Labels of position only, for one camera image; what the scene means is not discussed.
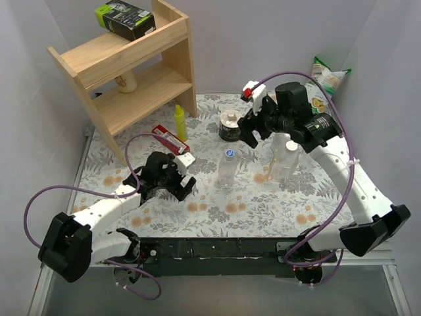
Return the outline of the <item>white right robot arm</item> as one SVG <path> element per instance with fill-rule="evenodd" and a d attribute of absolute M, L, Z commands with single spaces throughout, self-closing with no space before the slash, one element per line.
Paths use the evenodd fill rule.
<path fill-rule="evenodd" d="M 305 153 L 330 177 L 351 210 L 353 222 L 323 225 L 301 235 L 297 249 L 302 256 L 325 250 L 346 249 L 362 257 L 392 237 L 409 219 L 406 205 L 395 205 L 385 197 L 355 158 L 345 135 L 331 115 L 314 114 L 304 85 L 289 82 L 276 87 L 276 99 L 265 85 L 250 81 L 243 88 L 242 100 L 252 108 L 239 119 L 240 140 L 252 148 L 271 133 L 289 134 Z"/>

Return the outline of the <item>clear bottle with label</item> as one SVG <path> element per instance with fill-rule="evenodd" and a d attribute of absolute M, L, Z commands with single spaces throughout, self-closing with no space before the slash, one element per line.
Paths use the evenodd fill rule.
<path fill-rule="evenodd" d="M 281 182 L 292 177 L 295 172 L 299 156 L 301 154 L 300 147 L 294 152 L 288 151 L 286 148 L 283 152 L 276 152 L 273 156 L 268 173 L 268 179 L 271 182 Z"/>

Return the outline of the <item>floral table mat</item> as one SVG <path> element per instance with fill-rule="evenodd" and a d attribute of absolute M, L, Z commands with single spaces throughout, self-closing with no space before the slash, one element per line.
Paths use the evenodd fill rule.
<path fill-rule="evenodd" d="M 249 105 L 235 94 L 197 96 L 197 118 L 188 117 L 188 145 L 195 162 L 189 175 L 194 191 L 178 201 L 166 190 L 126 213 L 108 228 L 127 228 L 141 237 L 295 237 L 323 223 L 341 194 L 324 170 L 308 155 L 299 158 L 293 176 L 271 182 L 270 140 L 251 149 L 243 142 L 225 142 L 218 135 L 220 114 L 246 113 Z M 218 167 L 227 149 L 237 154 L 231 186 L 219 186 Z"/>

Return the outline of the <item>clear plastic bottle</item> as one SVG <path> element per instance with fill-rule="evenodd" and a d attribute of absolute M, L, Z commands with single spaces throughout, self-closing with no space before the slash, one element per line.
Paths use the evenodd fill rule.
<path fill-rule="evenodd" d="M 226 157 L 226 151 L 224 152 L 218 167 L 217 182 L 219 186 L 231 186 L 235 179 L 235 173 L 237 169 L 237 154 L 235 153 L 234 157 L 229 158 Z"/>

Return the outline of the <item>beige cup on shelf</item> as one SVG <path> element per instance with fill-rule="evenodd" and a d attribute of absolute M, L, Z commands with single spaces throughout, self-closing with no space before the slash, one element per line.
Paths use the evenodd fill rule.
<path fill-rule="evenodd" d="M 135 72 L 131 69 L 114 78 L 116 87 L 121 93 L 131 93 L 137 88 Z"/>

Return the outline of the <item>green chips bag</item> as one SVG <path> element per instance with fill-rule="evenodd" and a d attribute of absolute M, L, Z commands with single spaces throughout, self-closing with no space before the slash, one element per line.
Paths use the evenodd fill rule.
<path fill-rule="evenodd" d="M 342 81 L 351 72 L 351 69 L 331 71 L 330 67 L 317 56 L 314 57 L 311 77 L 315 79 L 326 91 L 331 99 L 341 85 Z M 313 114 L 330 114 L 329 103 L 319 87 L 312 81 L 305 83 L 307 98 L 312 108 Z"/>

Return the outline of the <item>blue white cap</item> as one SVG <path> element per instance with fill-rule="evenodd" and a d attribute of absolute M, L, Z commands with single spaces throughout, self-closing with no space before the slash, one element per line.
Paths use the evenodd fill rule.
<path fill-rule="evenodd" d="M 232 158 L 235 156 L 235 151 L 232 149 L 229 149 L 226 151 L 226 157 Z"/>

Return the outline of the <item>black green box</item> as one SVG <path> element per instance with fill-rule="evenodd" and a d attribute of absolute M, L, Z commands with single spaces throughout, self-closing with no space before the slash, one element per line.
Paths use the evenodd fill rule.
<path fill-rule="evenodd" d="M 157 29 L 152 12 L 124 1 L 109 1 L 96 8 L 94 13 L 102 28 L 129 41 L 138 40 Z"/>

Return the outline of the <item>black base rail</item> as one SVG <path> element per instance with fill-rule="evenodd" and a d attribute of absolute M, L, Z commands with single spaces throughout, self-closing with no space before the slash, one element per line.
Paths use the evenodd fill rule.
<path fill-rule="evenodd" d="M 272 275 L 292 277 L 282 258 L 298 238 L 139 238 L 118 263 L 154 277 Z"/>

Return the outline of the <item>wooden shelf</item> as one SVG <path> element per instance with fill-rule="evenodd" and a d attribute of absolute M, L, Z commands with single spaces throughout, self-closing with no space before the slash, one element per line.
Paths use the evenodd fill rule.
<path fill-rule="evenodd" d="M 48 52 L 80 100 L 90 121 L 122 163 L 115 136 L 172 100 L 197 117 L 191 24 L 188 15 L 166 1 L 152 1 L 157 29 L 135 41 L 108 32 L 66 53 Z M 160 55 L 162 60 L 136 75 L 137 87 L 90 92 Z"/>

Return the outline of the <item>red white box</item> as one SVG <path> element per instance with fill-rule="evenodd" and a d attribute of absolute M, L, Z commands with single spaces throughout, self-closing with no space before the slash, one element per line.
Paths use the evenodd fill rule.
<path fill-rule="evenodd" d="M 162 125 L 157 125 L 151 131 L 155 138 L 169 149 L 174 155 L 190 152 L 190 147 Z"/>

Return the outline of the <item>aluminium frame rail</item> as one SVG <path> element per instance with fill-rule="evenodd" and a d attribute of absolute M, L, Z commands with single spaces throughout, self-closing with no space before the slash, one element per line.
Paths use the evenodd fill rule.
<path fill-rule="evenodd" d="M 380 244 L 363 257 L 357 257 L 350 251 L 345 250 L 341 266 L 357 265 L 394 265 L 395 260 L 391 254 L 391 246 L 388 241 Z"/>

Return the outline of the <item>yellow spray bottle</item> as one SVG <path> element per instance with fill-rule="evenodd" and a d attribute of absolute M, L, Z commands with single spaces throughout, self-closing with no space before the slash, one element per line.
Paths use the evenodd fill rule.
<path fill-rule="evenodd" d="M 176 104 L 174 119 L 178 138 L 185 142 L 188 139 L 185 113 L 179 104 Z"/>

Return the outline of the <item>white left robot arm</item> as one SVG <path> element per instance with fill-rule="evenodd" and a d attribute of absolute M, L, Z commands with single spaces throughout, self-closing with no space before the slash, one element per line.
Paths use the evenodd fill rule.
<path fill-rule="evenodd" d="M 158 190 L 166 190 L 183 201 L 196 183 L 195 178 L 182 183 L 194 160 L 190 153 L 175 156 L 152 152 L 145 165 L 136 168 L 109 198 L 75 215 L 56 215 L 40 247 L 39 260 L 68 282 L 78 280 L 93 263 L 112 258 L 123 263 L 136 262 L 140 254 L 137 234 L 126 228 L 113 232 L 106 229 L 155 197 Z"/>

